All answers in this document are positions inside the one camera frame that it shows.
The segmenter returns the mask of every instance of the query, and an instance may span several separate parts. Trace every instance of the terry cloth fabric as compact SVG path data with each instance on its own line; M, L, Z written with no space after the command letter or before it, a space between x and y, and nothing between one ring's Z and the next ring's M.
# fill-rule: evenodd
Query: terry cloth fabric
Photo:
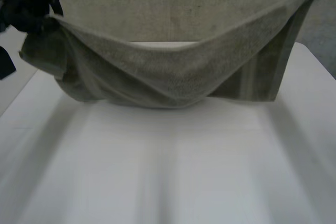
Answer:
M60 28L28 35L22 59L78 101L176 108L207 96L274 100L313 0L60 1Z

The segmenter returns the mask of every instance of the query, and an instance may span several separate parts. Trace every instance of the towel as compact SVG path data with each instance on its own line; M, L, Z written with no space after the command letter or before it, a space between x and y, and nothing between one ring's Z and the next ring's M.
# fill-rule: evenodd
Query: towel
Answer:
M22 59L72 98L180 108L205 97L273 101L313 0L60 0L60 27ZM195 41L151 48L134 41Z

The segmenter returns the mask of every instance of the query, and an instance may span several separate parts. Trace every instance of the white table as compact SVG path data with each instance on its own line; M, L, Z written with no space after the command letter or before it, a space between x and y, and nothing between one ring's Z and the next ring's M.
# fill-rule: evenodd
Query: white table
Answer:
M274 103L83 104L38 71L0 133L1 224L336 220L336 82L301 44Z

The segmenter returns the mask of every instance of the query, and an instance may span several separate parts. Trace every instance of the gray towel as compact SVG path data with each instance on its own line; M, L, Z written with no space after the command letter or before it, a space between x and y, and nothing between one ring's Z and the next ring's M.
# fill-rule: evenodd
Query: gray towel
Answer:
M150 108L275 99L313 0L61 0L61 27L20 53L78 101ZM197 41L148 48L130 41Z

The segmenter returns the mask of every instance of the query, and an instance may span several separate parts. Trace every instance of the beige towel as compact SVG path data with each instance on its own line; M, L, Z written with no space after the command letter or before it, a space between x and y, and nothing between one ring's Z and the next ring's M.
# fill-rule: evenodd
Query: beige towel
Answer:
M313 0L61 0L61 27L21 57L79 101L174 108L275 99ZM130 41L198 41L148 48Z

